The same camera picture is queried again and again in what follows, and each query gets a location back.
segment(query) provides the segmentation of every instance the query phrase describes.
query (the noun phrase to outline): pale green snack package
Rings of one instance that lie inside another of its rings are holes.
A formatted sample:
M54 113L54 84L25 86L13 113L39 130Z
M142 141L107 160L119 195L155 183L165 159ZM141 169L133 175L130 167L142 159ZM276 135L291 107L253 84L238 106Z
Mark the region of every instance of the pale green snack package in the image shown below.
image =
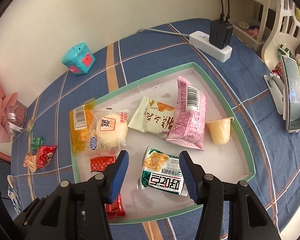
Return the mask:
M128 127L166 139L172 128L173 118L174 107L156 102L149 96L145 96Z
M179 158L164 154L148 146L143 161L139 188L153 187L176 195L187 196L188 191L179 166Z

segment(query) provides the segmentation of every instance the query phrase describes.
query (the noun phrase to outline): smartphone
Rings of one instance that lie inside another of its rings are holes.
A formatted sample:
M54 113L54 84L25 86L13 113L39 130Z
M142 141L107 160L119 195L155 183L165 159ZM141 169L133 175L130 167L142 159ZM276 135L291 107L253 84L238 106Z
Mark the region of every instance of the smartphone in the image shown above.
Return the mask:
M297 62L287 56L281 56L281 65L285 80L286 131L300 130L300 75Z

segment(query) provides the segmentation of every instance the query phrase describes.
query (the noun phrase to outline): tray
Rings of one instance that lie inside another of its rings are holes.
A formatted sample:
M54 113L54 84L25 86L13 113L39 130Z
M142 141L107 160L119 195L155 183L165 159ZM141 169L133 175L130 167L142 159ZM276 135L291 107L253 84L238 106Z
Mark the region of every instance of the tray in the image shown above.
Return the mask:
M247 139L227 101L214 82L196 63L180 65L146 78L135 81L113 91L95 101L95 109L128 109L131 119L140 101L145 95L171 106L177 104L177 77L183 76L192 86L207 96L206 122L225 117L234 117L231 123L230 140L224 145L212 142L206 127L204 151L174 145L149 133L129 129L127 143L129 147L129 166L122 185L121 196L125 217L116 217L110 224L140 223L180 215L200 208L189 196L174 195L154 188L137 189L142 171L142 162L147 145L168 154L178 156L187 150L194 163L200 164L207 173L220 180L236 183L240 179L249 181L255 174L255 167ZM72 155L75 182L90 178L90 160L85 155Z

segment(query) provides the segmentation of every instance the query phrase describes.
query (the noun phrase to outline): phone screen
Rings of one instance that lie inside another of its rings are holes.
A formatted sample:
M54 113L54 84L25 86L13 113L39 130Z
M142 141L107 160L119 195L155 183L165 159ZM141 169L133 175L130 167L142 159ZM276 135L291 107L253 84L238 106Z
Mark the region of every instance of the phone screen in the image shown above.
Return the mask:
M288 130L300 130L300 76L298 65L288 57L282 57L289 96Z

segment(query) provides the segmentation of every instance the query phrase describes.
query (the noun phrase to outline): yellow cup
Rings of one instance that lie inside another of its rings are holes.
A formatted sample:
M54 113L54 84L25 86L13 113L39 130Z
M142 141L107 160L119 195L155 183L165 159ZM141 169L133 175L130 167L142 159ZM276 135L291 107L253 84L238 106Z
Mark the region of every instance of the yellow cup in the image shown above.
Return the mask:
M214 144L225 144L230 139L230 123L233 117L207 122Z

